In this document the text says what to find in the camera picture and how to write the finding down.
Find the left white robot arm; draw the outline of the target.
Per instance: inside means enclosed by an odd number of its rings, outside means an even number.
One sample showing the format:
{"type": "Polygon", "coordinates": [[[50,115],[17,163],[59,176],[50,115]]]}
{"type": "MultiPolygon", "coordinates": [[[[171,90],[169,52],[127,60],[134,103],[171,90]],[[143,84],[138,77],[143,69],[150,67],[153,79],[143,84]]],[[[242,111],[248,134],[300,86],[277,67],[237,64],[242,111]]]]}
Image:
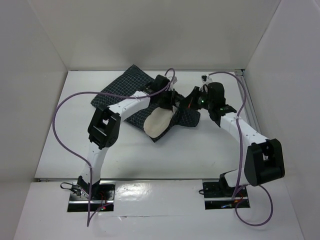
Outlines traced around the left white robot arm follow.
{"type": "Polygon", "coordinates": [[[121,124],[137,112],[149,107],[165,94],[174,94],[173,85],[176,76],[171,79],[157,75],[154,81],[142,86],[131,96],[108,106],[96,108],[88,126],[89,150],[85,167],[78,177],[77,185],[81,194],[88,200],[97,197],[100,188],[101,170],[107,151],[119,137],[121,124]]]}

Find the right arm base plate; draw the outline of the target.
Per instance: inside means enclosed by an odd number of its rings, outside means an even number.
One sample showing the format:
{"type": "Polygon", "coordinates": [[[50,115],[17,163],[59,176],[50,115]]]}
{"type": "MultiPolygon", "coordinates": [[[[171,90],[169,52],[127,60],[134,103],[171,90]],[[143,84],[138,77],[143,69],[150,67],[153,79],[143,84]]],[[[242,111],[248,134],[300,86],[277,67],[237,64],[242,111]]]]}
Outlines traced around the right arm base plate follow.
{"type": "Polygon", "coordinates": [[[238,208],[250,208],[247,189],[243,188],[232,198],[234,189],[222,189],[217,181],[207,181],[202,183],[198,193],[204,197],[206,210],[234,209],[236,205],[238,208]]]}

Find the dark checked pillowcase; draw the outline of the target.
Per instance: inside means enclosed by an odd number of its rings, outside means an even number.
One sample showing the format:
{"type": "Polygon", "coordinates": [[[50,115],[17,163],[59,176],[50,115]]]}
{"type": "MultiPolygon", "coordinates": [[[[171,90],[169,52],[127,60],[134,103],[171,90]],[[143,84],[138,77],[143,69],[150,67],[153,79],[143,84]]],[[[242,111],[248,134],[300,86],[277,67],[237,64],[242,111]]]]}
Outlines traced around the dark checked pillowcase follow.
{"type": "Polygon", "coordinates": [[[200,113],[182,108],[183,98],[167,78],[154,79],[133,64],[97,94],[91,105],[119,113],[122,121],[144,131],[155,143],[173,126],[198,125],[200,113]]]}

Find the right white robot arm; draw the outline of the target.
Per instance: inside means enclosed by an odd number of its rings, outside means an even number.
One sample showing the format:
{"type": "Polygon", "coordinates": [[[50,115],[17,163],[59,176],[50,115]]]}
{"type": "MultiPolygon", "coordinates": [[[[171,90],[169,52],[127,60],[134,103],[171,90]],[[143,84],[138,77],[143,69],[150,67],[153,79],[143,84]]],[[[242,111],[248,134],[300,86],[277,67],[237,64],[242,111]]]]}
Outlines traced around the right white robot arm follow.
{"type": "Polygon", "coordinates": [[[232,196],[240,186],[253,187],[285,176],[282,145],[277,139],[268,139],[246,123],[232,106],[226,103],[222,83],[213,82],[194,87],[180,102],[192,110],[205,109],[210,119],[237,140],[240,147],[239,167],[219,176],[215,191],[232,196]]]}

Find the cream pillow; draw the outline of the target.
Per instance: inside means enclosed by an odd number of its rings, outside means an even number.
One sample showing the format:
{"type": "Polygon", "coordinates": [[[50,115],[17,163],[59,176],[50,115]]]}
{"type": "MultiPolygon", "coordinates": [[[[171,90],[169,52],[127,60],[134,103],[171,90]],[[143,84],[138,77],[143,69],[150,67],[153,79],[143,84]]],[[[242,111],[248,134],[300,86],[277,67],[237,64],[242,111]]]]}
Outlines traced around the cream pillow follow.
{"type": "Polygon", "coordinates": [[[145,119],[143,124],[144,132],[151,138],[159,137],[168,128],[177,110],[178,108],[175,106],[172,109],[157,107],[145,119]]]}

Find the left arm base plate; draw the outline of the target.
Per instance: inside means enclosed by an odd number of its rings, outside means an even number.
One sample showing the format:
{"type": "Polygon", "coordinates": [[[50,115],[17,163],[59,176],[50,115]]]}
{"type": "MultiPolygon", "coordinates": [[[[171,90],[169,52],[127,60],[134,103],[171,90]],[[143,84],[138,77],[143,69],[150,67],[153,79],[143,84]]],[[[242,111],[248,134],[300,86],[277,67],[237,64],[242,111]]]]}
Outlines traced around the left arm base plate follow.
{"type": "MultiPolygon", "coordinates": [[[[60,188],[70,191],[67,212],[80,213],[88,210],[88,197],[75,182],[63,182],[60,188]]],[[[116,184],[114,182],[102,180],[97,190],[92,192],[90,199],[90,211],[113,212],[115,200],[116,184]]]]}

